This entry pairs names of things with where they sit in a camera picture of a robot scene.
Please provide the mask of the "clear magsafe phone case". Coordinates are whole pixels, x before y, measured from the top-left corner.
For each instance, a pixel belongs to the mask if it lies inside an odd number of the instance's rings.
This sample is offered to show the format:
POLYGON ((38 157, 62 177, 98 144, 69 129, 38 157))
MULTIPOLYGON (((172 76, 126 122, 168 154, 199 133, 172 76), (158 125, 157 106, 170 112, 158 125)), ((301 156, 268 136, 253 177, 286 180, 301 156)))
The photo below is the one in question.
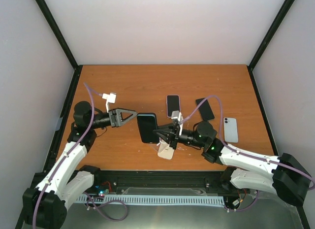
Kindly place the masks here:
POLYGON ((156 152, 159 152, 159 148, 162 144, 163 140, 161 138, 159 138, 159 141, 158 143, 153 143, 151 144, 151 147, 156 151, 156 152))

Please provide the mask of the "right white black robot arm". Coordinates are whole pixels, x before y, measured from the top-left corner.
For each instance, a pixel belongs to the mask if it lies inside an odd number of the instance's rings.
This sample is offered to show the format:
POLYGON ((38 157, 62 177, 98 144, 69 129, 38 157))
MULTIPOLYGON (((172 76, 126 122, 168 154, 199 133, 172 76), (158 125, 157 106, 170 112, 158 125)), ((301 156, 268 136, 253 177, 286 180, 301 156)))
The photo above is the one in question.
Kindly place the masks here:
POLYGON ((178 143, 200 148, 205 160, 227 166, 222 179, 225 188, 273 193, 293 206, 303 206, 310 190, 311 175, 292 155, 268 156, 237 148, 217 138, 217 131, 206 121, 191 131, 174 123, 158 127, 153 133, 173 149, 178 143))

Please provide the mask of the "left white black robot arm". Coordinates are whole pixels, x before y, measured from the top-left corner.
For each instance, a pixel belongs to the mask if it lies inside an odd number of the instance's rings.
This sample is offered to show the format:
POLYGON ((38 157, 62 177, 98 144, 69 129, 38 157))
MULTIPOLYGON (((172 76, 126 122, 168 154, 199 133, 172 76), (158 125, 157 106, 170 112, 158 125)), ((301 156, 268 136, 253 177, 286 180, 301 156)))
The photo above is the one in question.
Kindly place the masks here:
POLYGON ((48 174, 23 194, 24 222, 33 228, 59 229, 69 208, 87 189, 102 186, 98 167, 86 165, 73 175, 80 161, 88 154, 96 139, 95 129, 118 128, 137 116, 124 108, 96 111, 93 102, 81 101, 74 107, 74 122, 59 159, 48 174))

